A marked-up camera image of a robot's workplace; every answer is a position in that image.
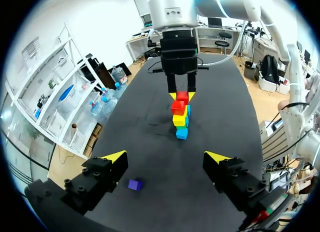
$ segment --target stacked blocks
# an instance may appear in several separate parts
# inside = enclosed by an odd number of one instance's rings
[[[130,179],[128,188],[135,191],[140,191],[142,189],[142,185],[143,183],[141,181]]]
[[[173,101],[171,111],[173,113],[173,124],[176,127],[176,137],[186,140],[188,136],[190,105],[188,92],[178,91],[176,100]]]

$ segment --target stool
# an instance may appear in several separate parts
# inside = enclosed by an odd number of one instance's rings
[[[229,33],[226,33],[226,32],[220,32],[220,33],[219,33],[219,36],[222,37],[222,38],[224,38],[224,40],[223,40],[223,41],[218,40],[218,41],[215,42],[215,44],[216,44],[217,46],[224,47],[224,54],[226,55],[226,54],[227,54],[227,47],[230,46],[230,44],[228,43],[228,39],[231,39],[231,38],[232,38],[232,35],[229,34]]]
[[[227,54],[227,47],[230,45],[228,42],[226,42],[224,40],[218,40],[214,43],[216,46],[221,46],[221,50],[222,50],[222,47],[224,47],[224,49],[225,49],[224,54]]]

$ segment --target black mat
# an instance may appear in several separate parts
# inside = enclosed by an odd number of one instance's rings
[[[224,55],[200,57],[209,63]],[[178,140],[166,76],[147,73],[159,60],[145,63],[104,126],[92,156],[127,150],[129,168],[85,216],[122,232],[235,232],[245,214],[217,193],[202,163],[204,151],[237,156],[262,177],[260,132],[247,86],[232,59],[200,70],[188,138]],[[187,90],[186,75],[176,81],[178,90]],[[129,189],[130,179],[143,181],[143,189]]]

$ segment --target trash can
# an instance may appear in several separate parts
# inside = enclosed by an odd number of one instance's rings
[[[252,80],[255,76],[256,68],[252,68],[252,62],[246,61],[244,63],[244,77]]]

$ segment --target red block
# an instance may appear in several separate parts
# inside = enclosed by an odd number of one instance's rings
[[[187,91],[178,91],[176,93],[176,100],[183,101],[184,104],[187,106],[189,102],[189,96]]]
[[[183,116],[185,113],[186,104],[183,101],[174,100],[171,106],[172,113],[177,116]]]

